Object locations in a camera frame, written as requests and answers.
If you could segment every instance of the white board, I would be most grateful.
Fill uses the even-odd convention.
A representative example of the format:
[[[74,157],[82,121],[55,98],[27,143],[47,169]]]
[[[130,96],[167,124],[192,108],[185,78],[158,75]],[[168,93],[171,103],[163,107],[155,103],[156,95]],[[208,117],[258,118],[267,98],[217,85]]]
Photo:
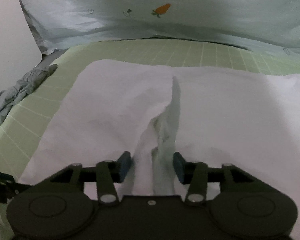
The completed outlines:
[[[0,91],[41,62],[19,0],[0,0]]]

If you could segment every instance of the black device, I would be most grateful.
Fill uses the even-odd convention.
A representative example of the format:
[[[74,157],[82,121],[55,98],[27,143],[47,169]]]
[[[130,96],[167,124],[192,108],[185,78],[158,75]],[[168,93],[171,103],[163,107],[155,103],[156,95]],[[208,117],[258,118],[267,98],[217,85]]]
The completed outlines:
[[[189,163],[175,153],[173,166],[182,184],[180,196],[124,196],[122,183],[132,159],[82,168],[73,164],[35,186],[15,183],[0,173],[0,202],[14,240],[97,239],[291,239],[297,220],[295,203],[285,194],[231,164],[210,168]],[[84,182],[97,183],[98,200],[83,193]],[[206,200],[207,184],[220,183],[220,194]]]

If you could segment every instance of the orange carrot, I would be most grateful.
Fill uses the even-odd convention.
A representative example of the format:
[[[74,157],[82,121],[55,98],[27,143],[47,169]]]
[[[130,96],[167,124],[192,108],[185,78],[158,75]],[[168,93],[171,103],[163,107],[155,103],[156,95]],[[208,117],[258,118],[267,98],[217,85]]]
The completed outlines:
[[[171,4],[169,4],[169,3],[162,5],[162,6],[158,7],[157,9],[152,10],[152,15],[155,15],[158,18],[160,18],[159,15],[165,14],[168,11],[168,9],[170,8],[170,6],[171,6]]]

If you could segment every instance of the white cloth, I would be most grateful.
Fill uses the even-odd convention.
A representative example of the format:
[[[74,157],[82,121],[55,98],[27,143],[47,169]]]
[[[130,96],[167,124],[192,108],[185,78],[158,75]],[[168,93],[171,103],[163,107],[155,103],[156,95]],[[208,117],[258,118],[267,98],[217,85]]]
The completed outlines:
[[[154,163],[165,163],[157,169],[166,180],[155,184],[156,194],[186,195],[188,186],[173,173],[174,151],[211,167],[233,163],[295,201],[298,221],[292,237],[300,240],[300,74],[268,76],[216,67],[173,73],[181,93],[174,91],[161,122],[163,140]],[[208,186],[208,198],[218,192],[218,185]]]
[[[284,47],[290,55],[300,53],[300,0],[21,2],[41,50],[48,53],[91,41],[154,35],[233,44],[278,56],[287,56]],[[151,15],[168,3],[171,7],[161,18]]]
[[[171,94],[169,67],[91,63],[50,121],[19,182],[33,185],[71,163],[93,167],[129,151],[135,168],[124,186],[116,184],[119,196],[153,195],[151,150],[157,134],[152,120],[171,102]],[[85,193],[93,198],[95,192]]]

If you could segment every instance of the crumpled gray fabric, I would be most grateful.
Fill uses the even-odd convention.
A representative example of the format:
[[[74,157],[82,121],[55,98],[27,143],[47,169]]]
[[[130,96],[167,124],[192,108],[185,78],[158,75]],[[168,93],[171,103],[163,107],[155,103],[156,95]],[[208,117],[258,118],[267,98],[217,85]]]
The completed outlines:
[[[57,69],[58,65],[38,65],[26,73],[16,85],[0,92],[0,125],[11,108],[37,89]]]

